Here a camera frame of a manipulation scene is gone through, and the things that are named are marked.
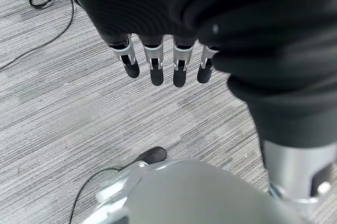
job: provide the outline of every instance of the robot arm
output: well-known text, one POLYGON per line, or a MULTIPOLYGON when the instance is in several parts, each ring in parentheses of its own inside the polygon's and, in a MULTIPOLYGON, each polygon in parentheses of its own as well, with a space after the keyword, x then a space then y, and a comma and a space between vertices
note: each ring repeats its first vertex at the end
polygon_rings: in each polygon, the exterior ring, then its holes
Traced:
POLYGON ((162 35, 174 36, 174 84, 183 86, 195 39, 198 80, 213 67, 244 100, 260 138, 271 194, 304 211, 330 190, 337 156, 337 0, 79 0, 131 77, 140 35, 160 85, 162 35))

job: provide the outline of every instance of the striped carpet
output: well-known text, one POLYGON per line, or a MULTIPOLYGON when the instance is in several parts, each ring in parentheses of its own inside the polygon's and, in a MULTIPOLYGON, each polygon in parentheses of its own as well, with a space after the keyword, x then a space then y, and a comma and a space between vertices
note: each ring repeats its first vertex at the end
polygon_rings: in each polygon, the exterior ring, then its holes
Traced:
MULTIPOLYGON (((69 21, 69 0, 44 9, 27 0, 0 0, 0 65, 56 36, 69 21)), ((0 223, 67 223, 72 201, 95 171, 127 164, 160 145, 170 159, 219 166, 267 189, 253 121, 243 102, 214 72, 196 80, 202 46, 196 43, 186 85, 173 85, 172 39, 164 42, 164 83, 151 84, 137 36, 141 75, 129 78, 86 13, 75 6, 70 29, 52 44, 0 72, 0 223)), ((95 207, 90 182, 75 209, 80 223, 95 207)), ((311 217, 337 223, 334 191, 311 217)))

